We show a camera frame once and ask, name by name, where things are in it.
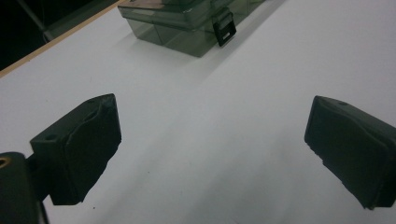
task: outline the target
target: plastic container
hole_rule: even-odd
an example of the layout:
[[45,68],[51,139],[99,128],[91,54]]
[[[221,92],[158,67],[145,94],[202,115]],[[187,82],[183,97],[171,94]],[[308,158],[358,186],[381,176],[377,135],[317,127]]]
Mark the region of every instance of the plastic container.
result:
[[202,57],[263,0],[128,0],[119,11],[142,40]]

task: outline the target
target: container lid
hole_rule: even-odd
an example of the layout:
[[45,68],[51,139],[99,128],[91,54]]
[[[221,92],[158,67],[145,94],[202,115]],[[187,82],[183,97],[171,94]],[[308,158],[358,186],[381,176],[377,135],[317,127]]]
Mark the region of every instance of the container lid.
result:
[[195,30],[233,0],[184,0],[186,5],[166,4],[181,0],[127,0],[119,4],[123,18],[180,30]]

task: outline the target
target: storage box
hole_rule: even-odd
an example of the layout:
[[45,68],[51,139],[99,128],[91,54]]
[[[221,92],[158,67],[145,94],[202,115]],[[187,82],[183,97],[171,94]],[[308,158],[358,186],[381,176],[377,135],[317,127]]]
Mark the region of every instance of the storage box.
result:
[[134,35],[196,57],[235,34],[264,0],[127,0],[119,4]]

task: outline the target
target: white surface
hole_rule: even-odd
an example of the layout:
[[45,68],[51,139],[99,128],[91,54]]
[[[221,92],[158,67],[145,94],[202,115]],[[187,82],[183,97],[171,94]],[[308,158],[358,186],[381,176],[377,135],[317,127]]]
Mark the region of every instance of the white surface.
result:
[[97,95],[117,96],[122,143],[84,203],[53,224],[394,223],[364,210],[304,143],[313,97],[396,126],[396,1],[259,7],[202,59],[136,40],[113,9],[0,79],[0,150]]

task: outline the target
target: green tinted container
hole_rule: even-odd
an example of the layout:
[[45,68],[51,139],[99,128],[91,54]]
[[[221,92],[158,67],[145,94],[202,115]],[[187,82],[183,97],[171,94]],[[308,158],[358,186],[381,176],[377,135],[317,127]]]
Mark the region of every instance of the green tinted container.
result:
[[142,40],[202,57],[264,0],[127,0],[119,11]]

